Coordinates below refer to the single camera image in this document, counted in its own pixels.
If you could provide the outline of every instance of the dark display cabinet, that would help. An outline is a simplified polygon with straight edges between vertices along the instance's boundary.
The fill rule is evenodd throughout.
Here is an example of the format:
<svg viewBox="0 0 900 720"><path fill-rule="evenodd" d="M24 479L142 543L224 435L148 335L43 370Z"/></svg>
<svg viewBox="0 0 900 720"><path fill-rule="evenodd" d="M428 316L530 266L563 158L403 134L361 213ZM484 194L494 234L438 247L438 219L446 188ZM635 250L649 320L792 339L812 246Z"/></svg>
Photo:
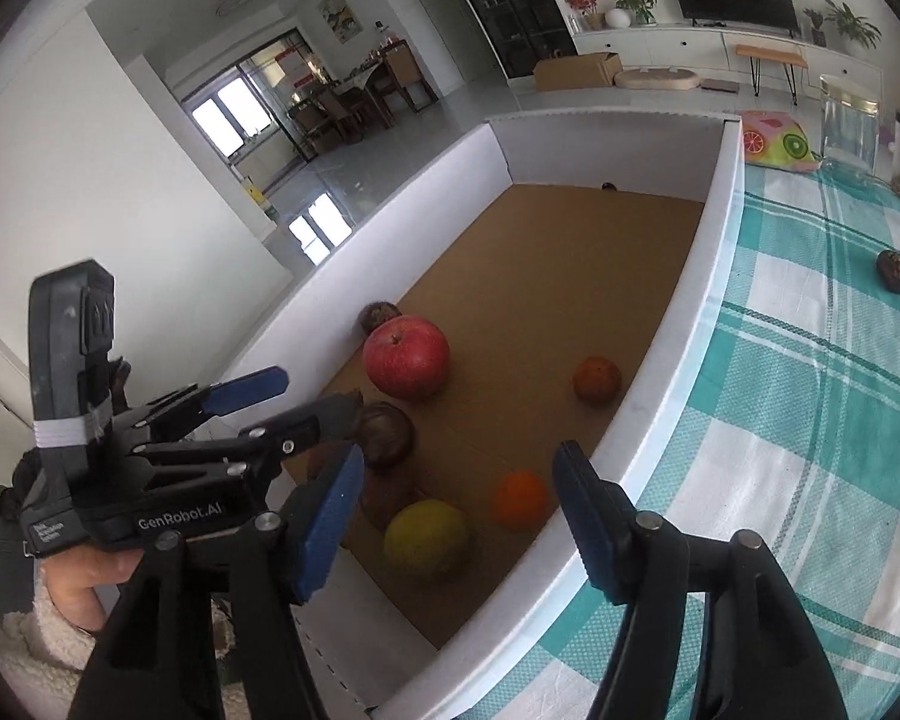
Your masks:
<svg viewBox="0 0 900 720"><path fill-rule="evenodd" d="M576 55L554 0L470 0L509 79L533 74L540 59Z"/></svg>

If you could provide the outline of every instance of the potted plant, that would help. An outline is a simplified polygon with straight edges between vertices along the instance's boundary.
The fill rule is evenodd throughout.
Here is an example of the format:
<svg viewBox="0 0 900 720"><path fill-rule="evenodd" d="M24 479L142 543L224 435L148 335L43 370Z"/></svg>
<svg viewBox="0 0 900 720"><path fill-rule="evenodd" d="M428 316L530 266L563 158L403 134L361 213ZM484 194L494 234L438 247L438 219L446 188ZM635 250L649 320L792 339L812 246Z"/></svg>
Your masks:
<svg viewBox="0 0 900 720"><path fill-rule="evenodd" d="M865 59L870 49L875 49L883 34L866 16L855 16L850 6L842 2L841 6L832 0L823 0L830 9L824 20L833 23L837 33L844 38L847 53L858 59Z"/></svg>
<svg viewBox="0 0 900 720"><path fill-rule="evenodd" d="M631 13L634 14L636 23L650 25L651 23L656 23L656 19L653 18L653 9L656 6L656 1L657 0L617 0L617 7L631 11Z"/></svg>
<svg viewBox="0 0 900 720"><path fill-rule="evenodd" d="M813 39L813 45L825 49L826 35L823 34L823 13L807 7L803 9L803 15L810 20L810 37Z"/></svg>
<svg viewBox="0 0 900 720"><path fill-rule="evenodd" d="M604 14L597 10L597 0L563 0L578 13L583 14L583 20L591 29L603 29L607 24Z"/></svg>

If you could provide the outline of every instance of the small plant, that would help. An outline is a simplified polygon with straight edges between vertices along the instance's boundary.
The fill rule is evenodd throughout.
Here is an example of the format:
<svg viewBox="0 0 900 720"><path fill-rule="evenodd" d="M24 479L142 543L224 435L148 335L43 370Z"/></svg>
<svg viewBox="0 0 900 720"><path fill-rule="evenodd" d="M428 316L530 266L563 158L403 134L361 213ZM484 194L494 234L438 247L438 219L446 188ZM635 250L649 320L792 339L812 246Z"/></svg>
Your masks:
<svg viewBox="0 0 900 720"><path fill-rule="evenodd" d="M813 29L820 30L823 28L823 13L820 11L814 10L812 7L807 7L803 9L803 15L807 16L810 20Z"/></svg>
<svg viewBox="0 0 900 720"><path fill-rule="evenodd" d="M597 0L563 0L574 10L578 10L583 15L597 12Z"/></svg>
<svg viewBox="0 0 900 720"><path fill-rule="evenodd" d="M653 23L657 0L617 0L617 7L634 12L637 23Z"/></svg>
<svg viewBox="0 0 900 720"><path fill-rule="evenodd" d="M842 2L842 7L838 7L832 0L823 1L830 6L824 20L833 23L837 28L837 33L867 49L876 48L876 44L883 37L877 25L871 23L866 16L853 15L853 11L846 2Z"/></svg>

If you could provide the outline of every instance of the beige fleece jacket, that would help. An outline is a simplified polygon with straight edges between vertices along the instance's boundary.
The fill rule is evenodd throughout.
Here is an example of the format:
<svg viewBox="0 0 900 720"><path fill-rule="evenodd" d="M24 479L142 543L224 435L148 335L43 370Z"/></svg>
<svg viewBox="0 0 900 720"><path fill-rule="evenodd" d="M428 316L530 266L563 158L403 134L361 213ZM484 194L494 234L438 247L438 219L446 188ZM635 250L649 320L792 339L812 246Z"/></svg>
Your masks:
<svg viewBox="0 0 900 720"><path fill-rule="evenodd" d="M41 573L34 610L8 614L0 625L0 673L34 720L65 720L93 646L56 610ZM227 720L250 718L240 685L223 688L223 710Z"/></svg>

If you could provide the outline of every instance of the tiled floor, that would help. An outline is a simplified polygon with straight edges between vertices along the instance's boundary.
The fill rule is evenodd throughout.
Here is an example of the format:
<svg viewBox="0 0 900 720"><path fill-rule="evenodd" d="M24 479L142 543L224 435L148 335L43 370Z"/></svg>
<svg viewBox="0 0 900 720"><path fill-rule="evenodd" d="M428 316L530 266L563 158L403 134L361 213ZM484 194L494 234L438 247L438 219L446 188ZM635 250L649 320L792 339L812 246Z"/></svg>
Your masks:
<svg viewBox="0 0 900 720"><path fill-rule="evenodd" d="M279 229L266 245L274 257L298 276L295 284L299 284L299 279L312 271L313 264L290 235L288 225L304 209L327 193L346 223L355 227L444 148L490 116L593 105L686 113L786 111L803 126L813 148L818 148L820 105L810 98L800 98L799 102L799 106L794 106L788 93L772 89L763 89L760 97L754 98L751 87L746 85L741 86L737 95L701 89L660 92L615 87L518 94L506 85L503 76L492 74L458 89L419 114L404 110L397 115L396 127L375 129L360 143L338 148L295 172L269 195L280 212L280 220Z"/></svg>

